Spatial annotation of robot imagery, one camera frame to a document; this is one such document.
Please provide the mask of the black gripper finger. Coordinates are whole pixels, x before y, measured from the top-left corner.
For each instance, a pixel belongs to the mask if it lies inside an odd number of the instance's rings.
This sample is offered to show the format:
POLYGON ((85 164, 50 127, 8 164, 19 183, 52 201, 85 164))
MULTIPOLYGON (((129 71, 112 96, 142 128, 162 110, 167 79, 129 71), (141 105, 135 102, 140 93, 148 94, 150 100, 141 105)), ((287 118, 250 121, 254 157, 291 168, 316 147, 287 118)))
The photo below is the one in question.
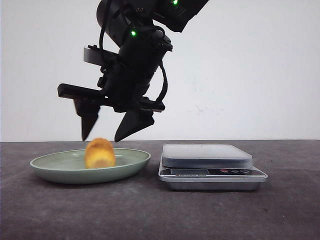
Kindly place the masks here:
POLYGON ((99 115, 100 105, 97 99, 74 99, 76 114, 81 117, 81 138, 85 141, 94 127, 99 115))
POLYGON ((154 124, 153 111, 129 110, 125 113, 114 137, 117 143, 154 124))

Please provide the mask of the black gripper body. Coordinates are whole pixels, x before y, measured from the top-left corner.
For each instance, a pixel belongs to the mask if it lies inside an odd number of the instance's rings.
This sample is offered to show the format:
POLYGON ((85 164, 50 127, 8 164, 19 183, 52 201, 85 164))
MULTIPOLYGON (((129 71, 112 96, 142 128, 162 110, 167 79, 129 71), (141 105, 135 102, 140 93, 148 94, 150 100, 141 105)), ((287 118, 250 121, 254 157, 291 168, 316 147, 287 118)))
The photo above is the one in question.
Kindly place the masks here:
POLYGON ((101 106, 112 107, 115 112, 131 110, 161 112, 165 109, 163 99, 167 93, 165 79, 156 100, 145 96, 152 77, 163 67, 163 57, 172 51, 171 40, 161 33, 129 36, 120 47, 115 61, 100 66, 103 73, 97 86, 91 89, 61 83, 58 96, 65 99, 94 99, 101 106))

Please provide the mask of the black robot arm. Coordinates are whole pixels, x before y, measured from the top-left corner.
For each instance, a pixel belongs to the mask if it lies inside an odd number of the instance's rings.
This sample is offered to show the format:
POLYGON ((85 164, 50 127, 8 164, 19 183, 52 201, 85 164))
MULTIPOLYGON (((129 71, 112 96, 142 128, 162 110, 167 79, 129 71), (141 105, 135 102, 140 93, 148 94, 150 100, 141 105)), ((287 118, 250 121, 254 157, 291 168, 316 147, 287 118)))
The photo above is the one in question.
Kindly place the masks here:
POLYGON ((100 66, 102 76, 97 89, 62 83, 58 96, 71 99, 81 118, 81 137, 87 139, 102 106, 112 107, 124 117, 115 133, 119 142, 154 124, 154 112, 165 109, 163 100, 168 82, 155 100, 146 92, 163 58, 172 51, 165 28, 182 32, 205 6, 204 0, 102 0, 96 10, 100 26, 99 40, 108 35, 119 47, 117 53, 105 50, 103 44, 89 45, 83 60, 100 66))

